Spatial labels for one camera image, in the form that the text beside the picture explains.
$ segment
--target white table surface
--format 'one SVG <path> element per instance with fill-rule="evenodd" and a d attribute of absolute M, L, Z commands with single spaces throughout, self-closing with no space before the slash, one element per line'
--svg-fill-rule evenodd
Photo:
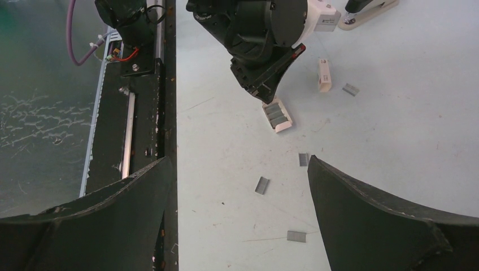
<path fill-rule="evenodd" d="M 294 120 L 281 134 L 186 2 L 177 3 L 180 270 L 330 270 L 300 152 L 407 200 L 479 216 L 478 1 L 401 0 L 356 30 L 315 33 L 278 88 Z M 326 94 L 319 57 L 330 60 Z M 361 92 L 352 97 L 346 83 Z M 261 176 L 271 179 L 265 195 L 254 192 Z M 288 230 L 307 243 L 286 241 Z"/>

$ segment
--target scratches on surface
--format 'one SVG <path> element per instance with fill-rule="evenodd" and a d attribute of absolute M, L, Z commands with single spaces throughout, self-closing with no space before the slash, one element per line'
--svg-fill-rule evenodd
<path fill-rule="evenodd" d="M 270 204 L 271 206 L 275 207 L 278 211 L 283 212 L 283 213 L 285 213 L 285 214 L 287 214 L 287 215 L 293 217 L 294 219 L 296 219 L 296 220 L 298 220 L 298 221 L 300 221 L 300 222 L 303 222 L 304 224 L 306 224 L 306 225 L 312 227 L 313 229 L 317 229 L 317 226 L 311 225 L 310 223 L 306 222 L 305 220 L 302 220 L 302 219 L 300 219 L 300 218 L 297 218 L 296 216 L 290 214 L 289 212 L 284 211 L 283 209 L 279 208 L 278 206 L 276 206 L 276 205 L 274 205 L 274 204 L 272 204 L 272 203 L 270 203 L 270 202 L 268 202 L 268 201 L 266 201 L 266 200 L 264 200 L 264 201 L 267 202 L 268 204 Z"/>
<path fill-rule="evenodd" d="M 263 252 L 263 255 L 266 254 L 266 253 L 268 253 L 268 252 L 270 252 L 270 251 L 273 251 L 273 250 L 275 250 L 275 249 L 274 249 L 274 248 L 271 248 L 270 250 Z"/>
<path fill-rule="evenodd" d="M 48 106 L 37 104 L 48 98 L 47 95 L 36 97 L 34 93 L 29 99 L 19 99 L 12 95 L 3 97 L 7 102 L 0 107 L 0 147 L 16 147 L 16 143 L 31 138 L 47 139 L 52 144 L 59 145 L 66 138 L 74 136 L 69 132 L 73 125 L 91 125 L 80 117 L 88 114 L 90 107 L 69 106 L 56 111 L 62 101 Z M 24 150 L 29 152 L 27 145 L 20 146 L 12 158 Z"/>
<path fill-rule="evenodd" d="M 321 131 L 321 130 L 324 128 L 324 126 L 326 126 L 326 124 L 328 124 L 328 123 L 331 123 L 331 119 L 330 119 L 330 118 L 327 118 L 326 121 L 323 123 L 323 125 L 322 125 L 318 130 L 311 130 L 311 131 L 312 131 L 313 133 L 317 133 L 317 132 Z"/>
<path fill-rule="evenodd" d="M 197 105 L 188 108 L 187 110 L 181 111 L 181 113 L 184 113 L 184 112 L 186 112 L 186 111 L 192 110 L 192 109 L 194 109 L 194 108 L 197 107 L 197 106 L 200 106 L 200 105 L 202 105 L 202 104 L 204 104 L 204 103 L 207 103 L 207 102 L 213 100 L 214 98 L 215 98 L 215 97 L 212 97 L 212 98 L 210 98 L 210 99 L 204 100 L 203 102 L 200 102 L 200 103 L 198 103 Z"/>
<path fill-rule="evenodd" d="M 8 211 L 12 211 L 13 209 L 17 209 L 18 207 L 20 207 L 20 206 L 18 205 L 18 206 L 12 207 L 12 208 L 10 208 L 10 209 L 3 210 L 3 211 L 0 212 L 0 213 L 6 213 L 6 212 L 8 212 Z"/>
<path fill-rule="evenodd" d="M 80 161 L 83 161 L 85 160 L 85 158 L 80 158 L 78 160 L 75 160 L 75 161 L 71 161 L 71 162 L 67 162 L 68 164 L 76 164 L 76 163 L 79 163 Z"/>
<path fill-rule="evenodd" d="M 25 191 L 21 188 L 20 181 L 18 181 L 18 187 L 19 187 L 20 190 L 23 192 L 23 194 L 28 195 L 28 193 L 25 192 Z"/>
<path fill-rule="evenodd" d="M 253 240 L 245 240 L 245 241 L 242 241 L 242 242 L 245 243 L 245 242 L 269 241 L 269 240 L 279 240 L 279 239 L 286 239 L 286 237 L 267 238 L 267 239 L 253 239 Z"/>

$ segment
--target white robot part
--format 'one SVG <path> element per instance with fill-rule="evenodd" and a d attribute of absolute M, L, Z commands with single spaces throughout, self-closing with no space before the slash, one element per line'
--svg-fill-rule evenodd
<path fill-rule="evenodd" d="M 365 6 L 360 13 L 347 14 L 345 18 L 338 24 L 338 27 L 343 30 L 353 30 L 356 27 L 397 6 L 398 4 L 399 0 L 373 0 L 371 3 Z"/>
<path fill-rule="evenodd" d="M 308 0 L 308 16 L 304 30 L 293 48 L 306 40 L 313 32 L 332 32 L 341 19 L 341 13 L 322 0 Z"/>

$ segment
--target black robotic arm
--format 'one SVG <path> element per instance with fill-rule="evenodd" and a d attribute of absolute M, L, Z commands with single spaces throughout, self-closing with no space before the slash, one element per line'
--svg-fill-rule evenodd
<path fill-rule="evenodd" d="M 233 56 L 239 84 L 271 103 L 283 74 L 305 51 L 299 44 L 307 0 L 189 0 L 186 9 Z"/>

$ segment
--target purple cable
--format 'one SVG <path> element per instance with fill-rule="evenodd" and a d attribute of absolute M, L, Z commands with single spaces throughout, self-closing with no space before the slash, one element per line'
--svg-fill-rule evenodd
<path fill-rule="evenodd" d="M 70 5 L 68 6 L 68 13 L 67 13 L 67 49 L 68 55 L 73 63 L 77 66 L 83 65 L 85 61 L 100 47 L 104 44 L 104 37 L 103 39 L 97 41 L 96 46 L 93 46 L 86 54 L 83 56 L 80 61 L 77 61 L 75 58 L 75 54 L 73 53 L 73 46 L 72 46 L 72 21 L 73 21 L 73 10 L 75 9 L 75 2 L 76 0 L 70 0 Z"/>
<path fill-rule="evenodd" d="M 113 52 L 113 42 L 110 42 L 110 49 L 108 51 L 108 55 L 111 55 L 111 53 Z"/>

